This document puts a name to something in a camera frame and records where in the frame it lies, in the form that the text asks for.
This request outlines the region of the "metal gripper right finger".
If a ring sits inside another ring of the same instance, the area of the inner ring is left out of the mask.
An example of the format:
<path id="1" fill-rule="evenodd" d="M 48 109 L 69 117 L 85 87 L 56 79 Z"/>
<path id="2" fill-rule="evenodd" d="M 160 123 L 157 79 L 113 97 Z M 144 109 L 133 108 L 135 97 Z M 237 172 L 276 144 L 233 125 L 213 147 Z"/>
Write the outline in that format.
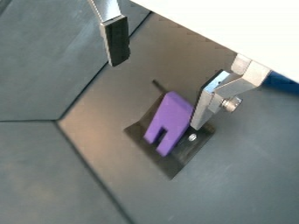
<path id="1" fill-rule="evenodd" d="M 220 109 L 233 112 L 241 103 L 237 95 L 259 87 L 269 72 L 268 67 L 239 54 L 231 72 L 220 71 L 203 85 L 191 126 L 199 130 Z"/>

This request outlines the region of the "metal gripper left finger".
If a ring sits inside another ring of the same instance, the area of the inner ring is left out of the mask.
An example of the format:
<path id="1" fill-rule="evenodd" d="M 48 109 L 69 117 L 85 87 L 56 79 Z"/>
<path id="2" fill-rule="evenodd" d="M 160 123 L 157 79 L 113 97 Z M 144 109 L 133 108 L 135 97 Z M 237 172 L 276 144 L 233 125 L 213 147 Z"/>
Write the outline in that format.
<path id="1" fill-rule="evenodd" d="M 131 53 L 127 16 L 121 14 L 117 0 L 88 0 L 88 3 L 98 21 L 108 64 L 116 67 Z"/>

